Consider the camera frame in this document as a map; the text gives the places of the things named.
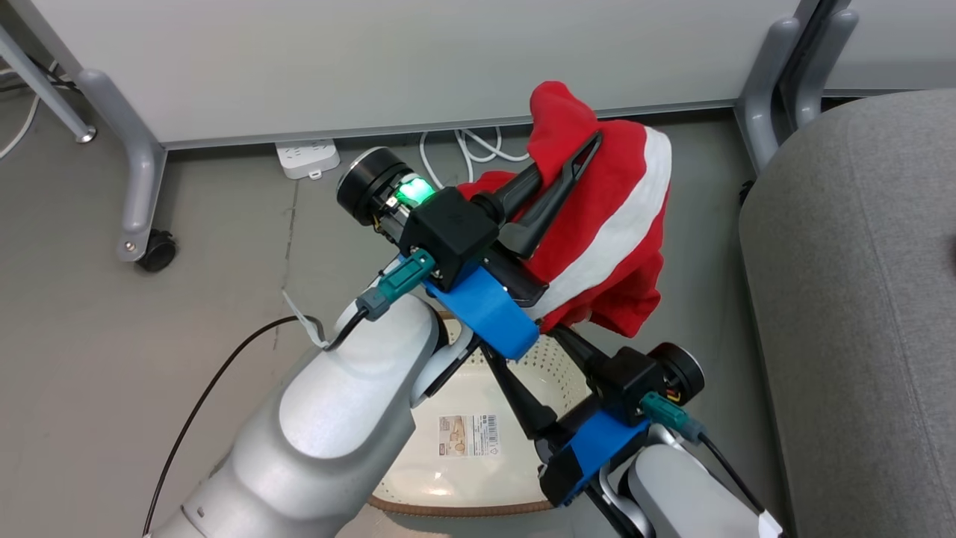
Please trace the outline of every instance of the gray floor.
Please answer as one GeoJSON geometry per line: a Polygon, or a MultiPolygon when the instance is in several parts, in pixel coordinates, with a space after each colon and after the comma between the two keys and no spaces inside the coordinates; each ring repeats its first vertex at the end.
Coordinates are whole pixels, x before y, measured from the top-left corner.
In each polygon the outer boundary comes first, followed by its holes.
{"type": "MultiPolygon", "coordinates": [[[[0,98],[0,144],[30,96],[0,98]]],[[[158,223],[182,246],[145,275],[116,260],[125,160],[102,122],[87,146],[41,107],[0,161],[0,535],[138,536],[165,455],[224,357],[285,315],[333,320],[392,256],[336,204],[337,173],[294,182],[268,146],[174,154],[158,223]]],[[[674,146],[660,280],[663,301],[636,339],[692,350],[707,389],[691,408],[741,475],[782,516],[769,413],[736,240],[737,190],[752,171],[729,113],[660,123],[674,146]]],[[[521,140],[507,140],[517,150],[521,140]]],[[[349,142],[349,162],[367,143],[349,142]]],[[[400,147],[410,164],[417,147],[400,147]]],[[[429,145],[438,173],[464,176],[457,146],[429,145]]],[[[494,164],[515,168],[515,165],[494,164]]],[[[625,340],[584,332],[616,349],[625,340]]],[[[174,510],[228,448],[236,428],[305,349],[297,327],[253,344],[199,414],[163,490],[174,510]]],[[[601,537],[586,501],[507,519],[391,516],[367,507],[341,536],[601,537]]]]}

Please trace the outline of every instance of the black cable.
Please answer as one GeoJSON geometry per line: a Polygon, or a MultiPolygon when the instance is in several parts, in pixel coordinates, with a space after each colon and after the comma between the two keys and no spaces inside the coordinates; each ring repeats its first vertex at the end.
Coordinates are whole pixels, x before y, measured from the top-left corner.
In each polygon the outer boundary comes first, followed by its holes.
{"type": "MultiPolygon", "coordinates": [[[[315,329],[318,331],[319,336],[322,338],[322,340],[325,340],[324,331],[322,330],[322,323],[312,316],[305,316],[305,319],[315,324],[315,329]]],[[[256,330],[255,332],[253,332],[249,336],[249,338],[244,340],[243,343],[240,344],[239,347],[237,347],[235,351],[232,352],[229,358],[226,359],[226,362],[223,363],[223,366],[219,367],[219,371],[217,371],[216,374],[212,377],[212,381],[209,381],[209,384],[206,385],[206,390],[203,391],[203,395],[199,397],[199,401],[197,401],[195,407],[192,408],[192,413],[190,413],[189,418],[185,420],[185,424],[183,424],[183,429],[180,430],[179,436],[176,437],[176,442],[173,443],[172,450],[169,451],[169,457],[166,458],[166,464],[163,466],[162,473],[160,473],[160,479],[158,482],[156,482],[156,491],[153,492],[153,500],[149,503],[149,511],[146,512],[146,523],[142,526],[143,536],[145,536],[146,534],[149,534],[149,528],[153,523],[153,512],[156,511],[156,502],[160,499],[160,491],[163,490],[163,483],[166,482],[166,474],[169,473],[169,467],[173,464],[173,459],[176,457],[176,452],[179,450],[180,444],[183,442],[185,433],[186,431],[189,430],[189,426],[192,424],[193,418],[195,418],[196,414],[199,413],[199,408],[203,407],[203,403],[206,402],[206,397],[209,396],[210,392],[212,392],[212,388],[216,386],[216,382],[219,381],[219,378],[223,376],[223,373],[226,372],[226,369],[229,368],[229,365],[232,364],[232,361],[235,360],[235,358],[239,355],[239,353],[241,353],[242,350],[246,348],[246,346],[251,344],[253,340],[255,340],[256,338],[261,336],[263,333],[273,328],[276,328],[280,325],[287,324],[290,322],[296,322],[296,321],[298,321],[298,318],[296,318],[295,316],[287,316],[280,320],[275,320],[274,322],[268,325],[265,325],[259,328],[258,330],[256,330]]],[[[336,337],[336,340],[338,341],[340,338],[344,339],[341,333],[339,333],[339,335],[336,337]]]]}
{"type": "MultiPolygon", "coordinates": [[[[74,89],[74,86],[68,85],[67,82],[51,82],[51,85],[53,87],[66,88],[68,90],[74,89]]],[[[29,88],[29,87],[30,85],[25,83],[16,83],[16,84],[10,84],[9,86],[0,86],[0,94],[4,92],[12,92],[13,90],[22,90],[24,88],[29,88]]]]}
{"type": "Polygon", "coordinates": [[[364,320],[366,317],[368,317],[368,310],[366,310],[364,307],[360,308],[358,312],[356,312],[355,315],[352,316],[352,319],[349,320],[347,324],[345,324],[345,326],[342,328],[342,331],[339,332],[338,335],[336,335],[335,340],[333,340],[332,343],[325,348],[325,350],[334,351],[336,347],[341,346],[342,342],[345,342],[345,339],[348,338],[350,334],[352,334],[353,330],[355,330],[356,325],[358,325],[359,322],[364,320]]]}
{"type": "Polygon", "coordinates": [[[54,73],[53,71],[50,71],[49,67],[40,63],[40,60],[34,58],[33,56],[27,55],[27,58],[30,59],[30,62],[32,62],[37,69],[42,71],[47,77],[52,78],[53,82],[56,82],[54,86],[62,86],[64,88],[77,92],[79,95],[83,95],[83,92],[79,91],[79,88],[76,87],[75,82],[60,78],[56,73],[54,73]]]}
{"type": "Polygon", "coordinates": [[[757,496],[750,491],[750,489],[744,483],[744,480],[741,479],[740,475],[737,474],[737,471],[733,470],[733,467],[730,466],[730,462],[727,461],[727,458],[724,458],[724,455],[721,454],[720,450],[717,449],[717,445],[714,444],[714,441],[710,440],[710,437],[703,432],[698,434],[697,438],[701,440],[708,450],[710,450],[710,452],[714,455],[714,458],[720,461],[720,464],[724,466],[724,469],[727,470],[727,474],[729,474],[734,483],[737,484],[737,487],[744,492],[744,497],[747,497],[747,500],[753,505],[753,508],[757,511],[757,515],[764,513],[764,506],[760,504],[760,501],[757,501],[757,496]]]}

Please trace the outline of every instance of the white stripe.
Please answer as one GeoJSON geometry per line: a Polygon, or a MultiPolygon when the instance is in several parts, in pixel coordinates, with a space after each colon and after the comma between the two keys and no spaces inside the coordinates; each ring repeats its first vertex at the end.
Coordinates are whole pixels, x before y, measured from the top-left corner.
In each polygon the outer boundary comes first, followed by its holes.
{"type": "Polygon", "coordinates": [[[647,171],[624,203],[601,225],[581,256],[551,282],[535,306],[525,310],[533,320],[607,280],[618,264],[638,248],[661,212],[670,183],[670,141],[661,132],[644,129],[647,171]]]}

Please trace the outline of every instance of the product label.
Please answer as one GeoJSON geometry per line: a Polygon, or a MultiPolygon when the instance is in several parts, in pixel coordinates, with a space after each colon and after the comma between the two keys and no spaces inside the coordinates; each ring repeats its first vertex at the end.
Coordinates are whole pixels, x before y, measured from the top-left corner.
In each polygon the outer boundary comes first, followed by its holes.
{"type": "Polygon", "coordinates": [[[439,416],[438,455],[441,458],[501,455],[498,415],[439,416]]]}

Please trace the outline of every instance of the caster wheel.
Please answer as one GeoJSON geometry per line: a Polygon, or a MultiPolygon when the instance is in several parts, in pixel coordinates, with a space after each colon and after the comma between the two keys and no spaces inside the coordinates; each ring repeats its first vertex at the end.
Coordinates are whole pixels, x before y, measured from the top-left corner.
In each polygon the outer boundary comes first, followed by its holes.
{"type": "Polygon", "coordinates": [[[146,242],[146,252],[142,258],[136,260],[143,271],[158,273],[169,265],[176,257],[176,240],[170,232],[150,230],[149,240],[146,242]]]}

